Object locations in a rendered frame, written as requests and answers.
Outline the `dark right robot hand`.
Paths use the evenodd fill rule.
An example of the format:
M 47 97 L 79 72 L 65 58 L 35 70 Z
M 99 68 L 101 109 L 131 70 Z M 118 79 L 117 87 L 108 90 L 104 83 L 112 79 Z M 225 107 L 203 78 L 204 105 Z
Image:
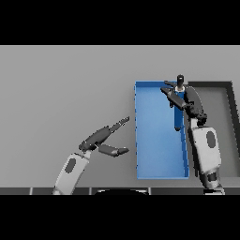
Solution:
M 164 83 L 166 87 L 161 87 L 160 91 L 170 101 L 170 105 L 185 111 L 189 119 L 196 119 L 197 126 L 202 127 L 206 123 L 207 114 L 203 110 L 202 101 L 197 91 L 192 86 L 184 84 L 185 94 L 183 98 L 180 98 L 174 93 L 177 83 L 169 81 Z

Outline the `dark left robot hand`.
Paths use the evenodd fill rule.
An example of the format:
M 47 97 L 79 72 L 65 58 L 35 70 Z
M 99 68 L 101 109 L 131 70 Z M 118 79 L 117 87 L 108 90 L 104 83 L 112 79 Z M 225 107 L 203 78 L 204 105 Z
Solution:
M 114 158 L 124 155 L 129 151 L 128 148 L 113 147 L 113 146 L 104 144 L 104 142 L 110 137 L 111 134 L 113 134 L 117 129 L 119 129 L 128 121 L 129 121 L 129 117 L 126 117 L 121 119 L 111 127 L 106 126 L 97 130 L 96 132 L 91 134 L 87 139 L 82 141 L 82 143 L 79 145 L 79 149 L 84 153 L 86 153 L 87 151 L 94 151 L 97 149 L 99 153 L 105 154 Z

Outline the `blue pipe with dark end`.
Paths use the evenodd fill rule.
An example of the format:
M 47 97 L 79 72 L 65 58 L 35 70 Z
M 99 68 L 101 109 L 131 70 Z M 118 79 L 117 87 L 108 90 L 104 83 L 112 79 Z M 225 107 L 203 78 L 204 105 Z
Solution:
M 180 98 L 184 97 L 185 87 L 184 87 L 184 76 L 179 74 L 177 76 L 177 85 L 175 86 L 174 93 Z M 178 107 L 174 107 L 174 129 L 179 131 L 182 128 L 183 111 Z

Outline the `dark grey bin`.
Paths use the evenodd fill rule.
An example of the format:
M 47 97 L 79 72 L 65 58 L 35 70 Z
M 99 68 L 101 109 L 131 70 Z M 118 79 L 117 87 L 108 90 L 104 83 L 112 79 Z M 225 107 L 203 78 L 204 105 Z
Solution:
M 206 125 L 217 132 L 221 177 L 240 177 L 240 122 L 232 82 L 189 82 L 207 114 Z

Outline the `blue bin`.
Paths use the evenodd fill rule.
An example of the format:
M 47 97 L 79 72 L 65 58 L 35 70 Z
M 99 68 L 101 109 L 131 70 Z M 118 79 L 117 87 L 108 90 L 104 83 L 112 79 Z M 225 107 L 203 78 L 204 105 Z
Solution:
M 174 128 L 174 108 L 160 91 L 163 81 L 136 81 L 135 145 L 137 179 L 188 179 L 188 151 L 184 117 Z

